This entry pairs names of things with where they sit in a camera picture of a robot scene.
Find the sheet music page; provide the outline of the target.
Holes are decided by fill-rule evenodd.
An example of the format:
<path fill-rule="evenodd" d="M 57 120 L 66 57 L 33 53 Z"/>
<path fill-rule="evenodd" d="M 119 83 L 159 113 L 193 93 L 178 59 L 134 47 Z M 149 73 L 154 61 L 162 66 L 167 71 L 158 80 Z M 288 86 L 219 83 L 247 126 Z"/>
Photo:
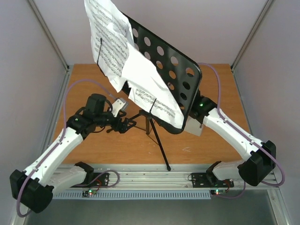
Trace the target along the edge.
<path fill-rule="evenodd" d="M 156 67 L 132 45 L 128 45 L 128 50 L 122 78 L 131 88 L 129 99 L 173 127 L 182 128 L 183 113 Z"/>

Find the black tripod music stand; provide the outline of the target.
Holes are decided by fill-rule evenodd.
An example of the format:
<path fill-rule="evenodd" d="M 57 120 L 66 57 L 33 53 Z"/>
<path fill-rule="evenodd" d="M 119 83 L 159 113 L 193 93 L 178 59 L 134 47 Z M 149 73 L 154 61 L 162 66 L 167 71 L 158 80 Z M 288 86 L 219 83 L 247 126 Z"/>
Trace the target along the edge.
<path fill-rule="evenodd" d="M 180 134 L 184 130 L 195 97 L 198 94 L 202 72 L 199 66 L 188 56 L 132 18 L 126 17 L 132 27 L 134 39 L 134 45 L 132 46 L 151 61 L 162 80 L 170 89 L 184 116 L 182 128 L 175 128 L 142 108 L 141 110 L 144 115 L 149 116 L 152 121 L 156 121 L 167 132 L 174 135 Z M 129 97 L 131 88 L 128 86 L 127 81 L 124 83 L 121 91 Z"/>

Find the white metronome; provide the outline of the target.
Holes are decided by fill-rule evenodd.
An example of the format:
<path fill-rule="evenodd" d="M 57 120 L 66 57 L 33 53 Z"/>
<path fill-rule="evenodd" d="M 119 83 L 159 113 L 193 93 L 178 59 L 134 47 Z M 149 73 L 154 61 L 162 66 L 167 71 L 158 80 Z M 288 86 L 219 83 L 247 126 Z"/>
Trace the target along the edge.
<path fill-rule="evenodd" d="M 193 119 L 192 117 L 188 117 L 184 131 L 192 135 L 200 136 L 203 131 L 202 124 L 198 122 L 196 119 Z"/>

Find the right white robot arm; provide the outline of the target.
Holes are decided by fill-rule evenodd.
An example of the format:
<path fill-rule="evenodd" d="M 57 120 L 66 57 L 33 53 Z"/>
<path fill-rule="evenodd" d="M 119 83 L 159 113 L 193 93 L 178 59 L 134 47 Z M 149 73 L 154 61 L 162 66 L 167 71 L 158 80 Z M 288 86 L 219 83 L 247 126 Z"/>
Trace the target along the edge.
<path fill-rule="evenodd" d="M 190 116 L 227 141 L 241 156 L 233 162 L 217 161 L 206 170 L 209 184 L 219 185 L 223 180 L 242 179 L 251 186 L 258 186 L 275 168 L 276 146 L 272 141 L 263 142 L 252 136 L 225 113 L 210 98 L 197 96 Z"/>

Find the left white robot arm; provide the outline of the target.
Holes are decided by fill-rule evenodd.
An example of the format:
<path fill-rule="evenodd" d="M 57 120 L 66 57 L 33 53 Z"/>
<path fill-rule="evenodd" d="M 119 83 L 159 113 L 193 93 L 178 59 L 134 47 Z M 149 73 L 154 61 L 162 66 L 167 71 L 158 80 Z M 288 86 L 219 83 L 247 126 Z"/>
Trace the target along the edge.
<path fill-rule="evenodd" d="M 21 205 L 35 213 L 42 212 L 52 201 L 53 196 L 71 187 L 91 187 L 92 184 L 107 186 L 94 174 L 94 168 L 84 162 L 76 163 L 70 170 L 55 175 L 56 169 L 81 144 L 89 134 L 97 132 L 97 128 L 111 127 L 112 131 L 121 134 L 136 125 L 132 119 L 126 118 L 124 109 L 127 102 L 118 98 L 111 103 L 104 95 L 91 94 L 84 107 L 65 120 L 65 125 L 53 143 L 23 171 L 14 170 L 9 177 L 12 196 L 17 200 L 17 214 L 21 213 Z"/>

